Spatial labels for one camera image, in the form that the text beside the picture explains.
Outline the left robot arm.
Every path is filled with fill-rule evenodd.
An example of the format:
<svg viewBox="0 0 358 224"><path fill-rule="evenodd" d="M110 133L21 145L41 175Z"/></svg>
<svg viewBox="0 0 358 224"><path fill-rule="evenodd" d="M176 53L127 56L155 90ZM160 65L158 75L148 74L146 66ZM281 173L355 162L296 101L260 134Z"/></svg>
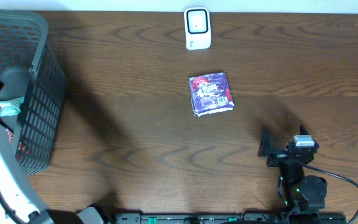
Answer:
<svg viewBox="0 0 358 224"><path fill-rule="evenodd" d="M79 213L52 210L37 195L10 150L10 127L0 117L0 223L114 223L97 205Z"/></svg>

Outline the red orange snack bar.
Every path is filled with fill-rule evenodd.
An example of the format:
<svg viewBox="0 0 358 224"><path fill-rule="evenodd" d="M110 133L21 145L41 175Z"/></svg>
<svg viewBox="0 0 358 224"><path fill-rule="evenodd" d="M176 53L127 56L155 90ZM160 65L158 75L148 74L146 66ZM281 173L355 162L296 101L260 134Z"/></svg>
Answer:
<svg viewBox="0 0 358 224"><path fill-rule="evenodd" d="M11 132L9 130L6 130L6 131L7 131L8 140L9 140L10 144L12 144L14 134L13 134L13 132ZM32 150L30 148L28 148L22 141L19 142L17 152L21 153L21 154L15 155L16 160L18 162L20 162L23 159L24 154L32 155Z"/></svg>

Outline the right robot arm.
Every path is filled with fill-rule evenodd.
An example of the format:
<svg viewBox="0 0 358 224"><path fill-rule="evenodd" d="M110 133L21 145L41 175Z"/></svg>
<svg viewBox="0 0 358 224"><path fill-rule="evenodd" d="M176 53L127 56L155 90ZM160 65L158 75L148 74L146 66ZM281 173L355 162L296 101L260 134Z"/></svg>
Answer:
<svg viewBox="0 0 358 224"><path fill-rule="evenodd" d="M275 149L268 131L262 130L258 156L267 159L268 167L278 167L278 184L286 209L278 215L280 223L322 223L320 210L325 207L327 182L315 175L305 175L304 167L314 159L318 143L309 135L304 126L284 149Z"/></svg>

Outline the purple tissue pack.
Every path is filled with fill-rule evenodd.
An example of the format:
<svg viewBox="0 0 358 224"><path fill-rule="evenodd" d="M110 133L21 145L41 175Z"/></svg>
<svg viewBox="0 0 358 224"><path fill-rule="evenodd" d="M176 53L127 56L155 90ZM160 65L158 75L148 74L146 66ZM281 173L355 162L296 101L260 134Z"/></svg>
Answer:
<svg viewBox="0 0 358 224"><path fill-rule="evenodd" d="M234 109L234 101L224 72L191 77L188 84L195 116L201 117Z"/></svg>

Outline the mint green wipes pack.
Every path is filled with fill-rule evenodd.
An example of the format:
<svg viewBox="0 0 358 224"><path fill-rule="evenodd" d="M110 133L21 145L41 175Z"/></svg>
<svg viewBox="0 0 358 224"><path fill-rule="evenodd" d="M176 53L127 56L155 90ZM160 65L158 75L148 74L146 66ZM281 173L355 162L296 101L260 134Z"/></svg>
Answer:
<svg viewBox="0 0 358 224"><path fill-rule="evenodd" d="M0 101L0 117L18 115L21 112L21 104L23 102L24 97Z"/></svg>

